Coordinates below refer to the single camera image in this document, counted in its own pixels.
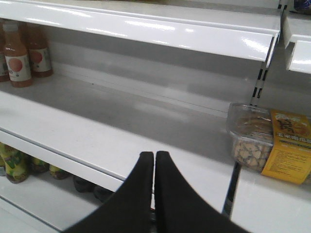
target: bottle label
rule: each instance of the bottle label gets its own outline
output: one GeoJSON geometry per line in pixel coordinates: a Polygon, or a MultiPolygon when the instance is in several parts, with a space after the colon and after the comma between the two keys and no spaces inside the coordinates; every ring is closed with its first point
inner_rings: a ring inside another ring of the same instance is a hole
{"type": "Polygon", "coordinates": [[[0,52],[0,76],[7,75],[9,73],[8,66],[5,61],[3,52],[0,52]]]}
{"type": "Polygon", "coordinates": [[[28,56],[8,57],[5,56],[9,69],[10,79],[21,82],[31,79],[28,56]]]}
{"type": "Polygon", "coordinates": [[[52,69],[48,48],[29,50],[31,68],[35,72],[45,72],[52,69]]]}

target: bottle cap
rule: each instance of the bottle cap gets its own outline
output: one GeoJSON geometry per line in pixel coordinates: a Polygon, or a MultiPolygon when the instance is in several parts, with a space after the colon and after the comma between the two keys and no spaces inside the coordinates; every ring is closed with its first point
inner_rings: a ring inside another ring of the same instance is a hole
{"type": "Polygon", "coordinates": [[[3,30],[5,32],[17,32],[18,31],[18,23],[14,21],[5,22],[3,24],[3,30]]]}
{"type": "Polygon", "coordinates": [[[34,23],[27,23],[27,26],[28,27],[39,27],[40,25],[39,24],[34,24],[34,23]]]}

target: product package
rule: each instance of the product package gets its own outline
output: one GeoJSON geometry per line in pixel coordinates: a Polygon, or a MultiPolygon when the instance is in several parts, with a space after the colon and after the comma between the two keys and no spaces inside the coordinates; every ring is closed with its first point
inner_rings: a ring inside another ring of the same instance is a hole
{"type": "Polygon", "coordinates": [[[232,103],[227,131],[243,167],[301,184],[311,183],[311,129],[307,117],[232,103]]]}

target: green bottle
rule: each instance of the green bottle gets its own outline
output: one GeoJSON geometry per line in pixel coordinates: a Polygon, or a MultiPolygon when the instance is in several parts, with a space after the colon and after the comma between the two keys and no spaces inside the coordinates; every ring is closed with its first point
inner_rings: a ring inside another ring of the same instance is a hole
{"type": "Polygon", "coordinates": [[[70,173],[64,171],[63,169],[60,169],[59,167],[56,167],[54,165],[50,165],[50,174],[53,176],[53,178],[57,180],[62,180],[64,178],[67,178],[70,173]]]}
{"type": "Polygon", "coordinates": [[[27,179],[29,171],[23,152],[0,143],[0,155],[5,163],[5,175],[10,182],[20,183],[27,179]]]}
{"type": "Polygon", "coordinates": [[[34,157],[31,158],[30,167],[31,167],[31,170],[36,172],[36,173],[43,173],[43,172],[48,171],[49,166],[50,165],[48,163],[46,163],[40,159],[37,159],[34,157]]]}
{"type": "Polygon", "coordinates": [[[5,163],[0,156],[0,176],[5,176],[5,163]]]}

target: bottle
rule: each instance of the bottle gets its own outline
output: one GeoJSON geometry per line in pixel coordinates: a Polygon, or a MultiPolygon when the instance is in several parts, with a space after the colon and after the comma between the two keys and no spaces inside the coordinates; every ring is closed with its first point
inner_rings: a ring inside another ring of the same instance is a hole
{"type": "Polygon", "coordinates": [[[93,192],[93,189],[96,186],[96,184],[78,176],[73,176],[73,185],[80,193],[93,192]]]}
{"type": "Polygon", "coordinates": [[[39,25],[33,23],[27,23],[27,25],[27,40],[32,74],[39,78],[51,76],[53,70],[48,50],[48,42],[39,25]]]}
{"type": "Polygon", "coordinates": [[[12,183],[20,183],[27,179],[29,171],[24,153],[0,143],[0,155],[5,163],[5,175],[12,183]]]}
{"type": "Polygon", "coordinates": [[[31,170],[36,173],[43,173],[49,170],[50,165],[40,159],[32,157],[30,167],[31,170]]]}
{"type": "Polygon", "coordinates": [[[113,194],[113,192],[97,185],[94,187],[93,194],[97,199],[104,203],[113,194]]]}
{"type": "Polygon", "coordinates": [[[5,56],[3,52],[4,47],[4,31],[2,29],[2,25],[4,23],[4,19],[0,18],[0,82],[9,81],[9,71],[8,66],[5,61],[5,56]]]}
{"type": "Polygon", "coordinates": [[[18,23],[5,22],[4,55],[9,70],[9,76],[13,87],[26,87],[33,84],[31,77],[28,52],[20,40],[18,23]]]}
{"type": "Polygon", "coordinates": [[[51,164],[50,164],[50,174],[53,176],[53,178],[57,180],[62,180],[70,175],[70,173],[51,164]]]}
{"type": "Polygon", "coordinates": [[[20,35],[20,40],[23,43],[23,45],[27,48],[27,23],[18,21],[18,30],[20,35]]]}
{"type": "Polygon", "coordinates": [[[0,176],[5,176],[5,162],[0,156],[0,176]]]}

